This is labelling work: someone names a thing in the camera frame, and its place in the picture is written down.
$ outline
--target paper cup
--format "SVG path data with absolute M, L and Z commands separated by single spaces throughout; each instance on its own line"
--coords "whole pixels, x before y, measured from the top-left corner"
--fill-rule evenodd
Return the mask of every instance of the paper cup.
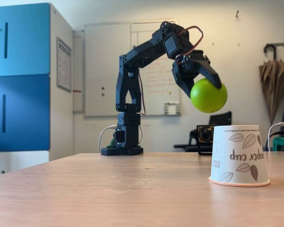
M 258 125 L 216 126 L 209 181 L 257 187 L 270 184 Z

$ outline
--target cabinet handle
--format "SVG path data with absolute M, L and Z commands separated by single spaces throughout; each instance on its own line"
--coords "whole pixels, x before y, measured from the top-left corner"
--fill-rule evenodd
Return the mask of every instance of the cabinet handle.
M 8 58 L 8 35 L 9 35 L 9 24 L 5 23 L 5 35 L 4 35 L 4 58 Z
M 5 133 L 5 128 L 6 128 L 6 95 L 3 95 L 3 100 L 2 100 L 2 132 Z

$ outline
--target wooden table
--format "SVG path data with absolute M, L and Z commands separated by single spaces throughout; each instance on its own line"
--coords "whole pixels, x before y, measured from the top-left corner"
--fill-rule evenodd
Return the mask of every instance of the wooden table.
M 284 153 L 271 185 L 208 182 L 211 157 L 79 154 L 0 175 L 0 227 L 284 227 Z

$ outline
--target yellow-green ball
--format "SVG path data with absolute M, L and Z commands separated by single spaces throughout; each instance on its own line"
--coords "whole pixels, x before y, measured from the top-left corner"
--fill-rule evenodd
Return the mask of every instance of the yellow-green ball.
M 191 89 L 190 100 L 202 112 L 216 112 L 225 105 L 227 90 L 224 84 L 218 89 L 208 79 L 201 79 Z

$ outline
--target leaf print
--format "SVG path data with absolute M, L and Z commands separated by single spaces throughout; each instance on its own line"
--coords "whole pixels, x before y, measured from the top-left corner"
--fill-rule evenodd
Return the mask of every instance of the leaf print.
M 257 167 L 256 166 L 252 165 L 250 167 L 250 173 L 251 173 L 252 178 L 254 178 L 255 181 L 257 181 Z
M 242 165 L 240 165 L 237 169 L 236 169 L 236 171 L 238 171 L 238 172 L 248 172 L 249 171 L 249 169 L 250 169 L 250 166 L 249 166 L 249 164 L 248 163 L 243 163 Z
M 262 146 L 260 135 L 257 136 L 257 141 L 259 142 L 260 146 Z
M 224 173 L 220 176 L 220 182 L 229 182 L 232 179 L 233 173 Z
M 229 138 L 229 140 L 232 142 L 242 142 L 243 139 L 244 139 L 244 136 L 242 133 L 234 134 Z
M 256 136 L 254 134 L 249 134 L 244 140 L 243 149 L 251 147 L 252 145 L 255 144 L 255 142 L 256 142 Z

